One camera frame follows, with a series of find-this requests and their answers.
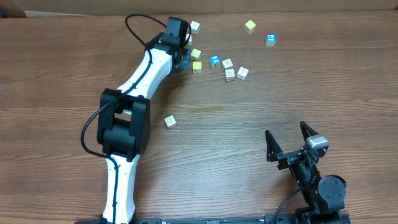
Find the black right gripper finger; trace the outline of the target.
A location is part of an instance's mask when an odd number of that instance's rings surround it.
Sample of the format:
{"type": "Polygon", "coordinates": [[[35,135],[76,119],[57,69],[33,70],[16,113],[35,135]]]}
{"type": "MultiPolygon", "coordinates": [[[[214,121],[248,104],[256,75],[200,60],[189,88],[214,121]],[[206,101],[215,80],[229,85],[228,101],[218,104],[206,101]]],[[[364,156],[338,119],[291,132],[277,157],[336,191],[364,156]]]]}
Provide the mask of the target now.
{"type": "Polygon", "coordinates": [[[300,122],[300,129],[301,129],[304,141],[307,141],[309,138],[312,138],[312,137],[318,135],[318,133],[315,130],[313,130],[305,121],[300,122]]]}
{"type": "Polygon", "coordinates": [[[265,137],[267,144],[267,162],[278,161],[278,157],[283,155],[283,150],[280,148],[269,130],[265,131],[265,137]]]}

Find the red K wooden block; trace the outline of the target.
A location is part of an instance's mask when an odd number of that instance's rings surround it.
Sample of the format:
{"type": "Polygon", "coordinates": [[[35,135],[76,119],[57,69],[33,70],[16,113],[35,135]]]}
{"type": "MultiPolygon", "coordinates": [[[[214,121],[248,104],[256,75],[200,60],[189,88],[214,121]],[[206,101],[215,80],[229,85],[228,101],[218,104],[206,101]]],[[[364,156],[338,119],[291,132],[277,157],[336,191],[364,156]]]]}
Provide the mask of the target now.
{"type": "Polygon", "coordinates": [[[235,79],[235,73],[234,73],[234,69],[233,69],[233,68],[226,69],[226,70],[224,71],[224,74],[225,74],[225,80],[226,80],[227,82],[234,81],[234,79],[235,79]]]}

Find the red letter wooden block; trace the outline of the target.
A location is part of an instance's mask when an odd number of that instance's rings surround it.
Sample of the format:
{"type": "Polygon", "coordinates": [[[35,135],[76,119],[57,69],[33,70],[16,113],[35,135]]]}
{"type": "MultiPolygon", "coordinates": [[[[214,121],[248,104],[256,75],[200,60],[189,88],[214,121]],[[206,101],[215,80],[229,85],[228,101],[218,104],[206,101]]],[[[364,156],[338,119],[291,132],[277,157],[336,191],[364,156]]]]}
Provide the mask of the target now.
{"type": "Polygon", "coordinates": [[[164,121],[165,121],[165,124],[167,126],[167,129],[172,129],[172,128],[176,127],[176,125],[177,125],[177,122],[176,122],[175,118],[172,115],[166,117],[164,119],[164,121]]]}

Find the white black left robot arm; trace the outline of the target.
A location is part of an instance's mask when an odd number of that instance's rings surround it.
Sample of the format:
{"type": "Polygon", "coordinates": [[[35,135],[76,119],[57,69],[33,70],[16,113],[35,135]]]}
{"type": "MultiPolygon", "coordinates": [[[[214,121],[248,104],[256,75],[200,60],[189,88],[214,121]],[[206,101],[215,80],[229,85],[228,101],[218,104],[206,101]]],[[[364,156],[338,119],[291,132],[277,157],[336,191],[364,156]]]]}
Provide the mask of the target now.
{"type": "Polygon", "coordinates": [[[101,95],[97,141],[108,166],[108,189],[100,223],[131,223],[134,219],[136,169],[150,138],[150,99],[174,68],[189,67],[190,51],[185,46],[190,40],[189,34],[159,34],[147,43],[144,58],[131,77],[101,95]]]}

